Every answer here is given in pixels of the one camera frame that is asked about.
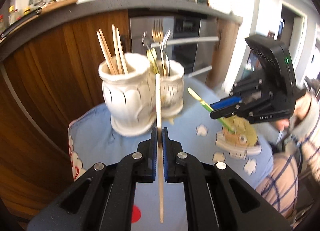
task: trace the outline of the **blue gripper pad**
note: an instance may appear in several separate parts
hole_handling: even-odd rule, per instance
[[[157,129],[156,128],[153,128],[151,132],[150,147],[153,147],[153,149],[149,150],[149,152],[152,153],[152,154],[149,154],[149,158],[152,158],[152,161],[151,163],[148,162],[148,165],[151,164],[152,178],[153,178],[153,181],[155,181],[156,169],[157,169]]]
[[[224,107],[228,107],[230,105],[234,105],[237,104],[241,101],[241,97],[238,96],[231,96],[231,97],[227,97],[224,99],[221,99],[219,102],[213,103],[211,104],[211,108],[213,110],[217,110],[217,109],[221,109]]]
[[[162,129],[162,152],[163,152],[163,173],[164,181],[168,181],[168,157],[167,157],[167,141],[165,137],[165,130]]]

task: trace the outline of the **sleeve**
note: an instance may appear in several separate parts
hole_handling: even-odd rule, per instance
[[[292,131],[301,141],[304,159],[313,177],[320,183],[320,123],[319,104],[312,97],[310,110],[305,119]]]

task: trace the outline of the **wooden skewer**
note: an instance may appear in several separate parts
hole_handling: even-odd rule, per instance
[[[106,48],[105,48],[105,46],[104,46],[104,44],[103,44],[101,35],[100,35],[100,33],[99,33],[98,31],[97,31],[97,36],[98,36],[98,40],[99,40],[99,43],[100,43],[100,47],[101,47],[101,49],[102,49],[102,53],[103,53],[103,55],[104,55],[104,58],[105,58],[105,60],[106,60],[106,62],[107,62],[108,68],[109,68],[109,70],[110,70],[110,74],[111,74],[111,75],[116,75],[116,73],[115,73],[115,71],[114,71],[114,69],[113,69],[112,63],[111,63],[111,58],[110,58],[111,55],[108,56],[107,51],[106,51]]]
[[[113,36],[113,45],[115,46],[116,60],[117,60],[117,66],[119,69],[119,73],[123,74],[122,67],[121,67],[121,60],[120,60],[120,56],[119,56],[117,37],[116,37],[116,27],[113,24],[112,24],[112,36]]]
[[[102,39],[103,45],[104,45],[104,47],[105,47],[106,53],[107,53],[107,55],[108,55],[108,57],[109,57],[109,59],[110,59],[110,64],[111,64],[111,66],[112,66],[112,68],[113,68],[113,71],[115,72],[115,75],[118,75],[119,73],[118,73],[118,71],[117,71],[117,69],[116,69],[116,66],[114,65],[114,63],[113,63],[113,61],[112,61],[112,56],[111,56],[111,53],[110,53],[110,51],[109,51],[108,44],[107,44],[107,42],[106,42],[106,39],[104,38],[104,35],[103,35],[101,29],[99,29],[99,33],[100,33],[100,35],[101,35],[101,39]]]
[[[161,88],[160,88],[160,74],[156,74],[156,115],[157,115],[157,165],[158,165],[158,181],[159,181],[159,213],[160,223],[163,223],[164,218],[164,203],[163,203],[163,183],[164,183],[164,170],[163,170],[163,152],[162,152],[162,119],[161,119]]]
[[[119,54],[120,54],[122,67],[123,67],[124,73],[127,74],[128,73],[128,69],[127,69],[127,64],[125,63],[125,59],[124,59],[124,55],[123,55],[123,51],[122,51],[121,39],[120,39],[120,34],[119,34],[118,28],[116,28],[116,35],[117,35],[118,49],[119,49]]]

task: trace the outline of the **oven handle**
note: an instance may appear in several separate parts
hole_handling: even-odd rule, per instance
[[[205,73],[205,72],[210,71],[211,68],[212,68],[212,66],[204,67],[204,68],[199,69],[199,70],[197,70],[197,71],[195,71],[195,72],[192,72],[192,73],[190,73],[190,74],[187,74],[186,77],[193,77],[193,76],[200,75],[200,74],[202,74],[202,73]]]
[[[171,39],[167,41],[167,46],[170,45],[183,45],[183,44],[191,44],[197,42],[215,42],[219,41],[218,37],[195,37],[195,38],[178,38],[178,39]],[[151,43],[151,48],[159,47],[158,42]]]

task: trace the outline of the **wooden cabinet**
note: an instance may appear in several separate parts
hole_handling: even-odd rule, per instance
[[[102,103],[98,66],[104,60],[96,31],[114,55],[115,24],[129,45],[127,11],[101,13],[60,25],[30,40],[4,61],[23,106],[47,136],[68,150],[68,125]]]
[[[31,219],[72,182],[68,126],[102,103],[98,66],[104,60],[96,31],[114,54],[111,25],[129,44],[127,11],[62,24],[30,40],[4,60],[17,97],[55,149],[30,123],[0,75],[0,197],[9,211]]]
[[[72,183],[70,159],[33,127],[2,76],[0,89],[0,197],[12,214],[31,219]]]

